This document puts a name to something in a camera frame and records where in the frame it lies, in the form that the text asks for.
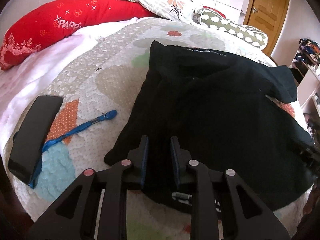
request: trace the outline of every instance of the door handle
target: door handle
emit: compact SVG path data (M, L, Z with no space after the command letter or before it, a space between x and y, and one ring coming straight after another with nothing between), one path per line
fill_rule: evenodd
M254 7L253 9L252 9L252 13L258 13L259 11Z

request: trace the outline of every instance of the light blue patch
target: light blue patch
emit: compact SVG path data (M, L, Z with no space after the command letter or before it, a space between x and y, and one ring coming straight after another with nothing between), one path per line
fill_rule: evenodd
M63 143L51 146L42 154L42 169L35 192L49 202L56 198L76 179L75 168Z
M274 215L275 215L279 220L281 220L281 218L282 218L282 213L281 213L280 211L274 211L273 213L274 213Z

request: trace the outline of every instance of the black phone case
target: black phone case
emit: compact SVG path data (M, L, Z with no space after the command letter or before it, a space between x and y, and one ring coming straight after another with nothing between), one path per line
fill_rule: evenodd
M8 169L27 185L33 179L44 141L62 102L62 97L38 96L14 136Z

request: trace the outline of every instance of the white sheet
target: white sheet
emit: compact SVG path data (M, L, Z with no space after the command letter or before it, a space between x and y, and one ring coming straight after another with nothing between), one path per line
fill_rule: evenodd
M84 27L72 36L30 55L19 66L0 71L0 154L23 110L74 59L127 25L146 18Z

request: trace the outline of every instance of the red pillow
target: red pillow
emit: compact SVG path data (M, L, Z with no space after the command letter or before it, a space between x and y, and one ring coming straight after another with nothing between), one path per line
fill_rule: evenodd
M208 9L214 10L214 11L216 11L217 13L219 13L223 18L226 19L226 16L225 16L222 12L219 12L219 11L216 10L216 9L213 9L213 8L211 8L211 7L208 7L208 6L203 6L203 8L208 8Z
M105 22L156 17L139 3L127 0L55 0L29 12L6 32L0 67L7 70L31 53L70 36L81 27Z

